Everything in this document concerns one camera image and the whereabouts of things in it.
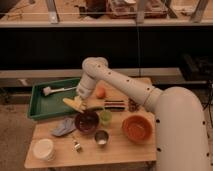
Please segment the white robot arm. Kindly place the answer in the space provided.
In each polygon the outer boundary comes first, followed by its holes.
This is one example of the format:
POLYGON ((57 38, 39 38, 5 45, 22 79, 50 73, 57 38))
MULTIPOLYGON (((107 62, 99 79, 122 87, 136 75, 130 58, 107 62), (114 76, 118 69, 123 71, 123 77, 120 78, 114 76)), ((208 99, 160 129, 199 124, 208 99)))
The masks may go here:
POLYGON ((155 115, 156 171, 213 171, 203 106, 192 91, 140 82, 110 69, 103 57, 84 59, 82 69, 81 98, 88 98, 103 80, 155 115))

